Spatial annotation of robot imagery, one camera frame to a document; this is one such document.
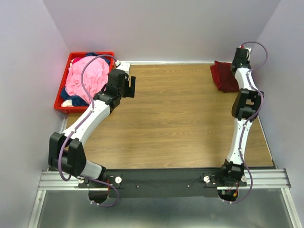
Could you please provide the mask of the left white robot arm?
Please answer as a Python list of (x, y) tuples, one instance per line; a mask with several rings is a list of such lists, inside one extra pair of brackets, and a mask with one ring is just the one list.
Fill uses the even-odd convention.
[(113, 69), (108, 82), (94, 95), (87, 110), (62, 133), (54, 132), (49, 139), (48, 164), (61, 173), (88, 178), (96, 188), (106, 181), (106, 168), (86, 158), (84, 144), (95, 128), (120, 104), (122, 98), (135, 96), (136, 77)]

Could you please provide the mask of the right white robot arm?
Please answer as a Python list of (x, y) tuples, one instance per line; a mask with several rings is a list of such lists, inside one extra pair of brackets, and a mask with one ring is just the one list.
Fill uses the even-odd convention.
[(245, 176), (247, 138), (264, 98), (263, 92), (259, 91), (252, 78), (250, 54), (251, 48), (241, 45), (236, 49), (231, 65), (232, 75), (238, 83), (239, 92), (231, 110), (234, 118), (231, 147), (218, 175), (219, 182), (224, 186), (242, 181)]

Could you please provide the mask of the maroon t shirt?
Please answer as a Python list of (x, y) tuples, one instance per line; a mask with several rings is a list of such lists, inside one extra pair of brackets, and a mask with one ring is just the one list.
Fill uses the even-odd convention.
[(224, 93), (238, 92), (239, 86), (231, 70), (231, 64), (226, 62), (214, 61), (210, 66), (213, 82), (217, 89)]

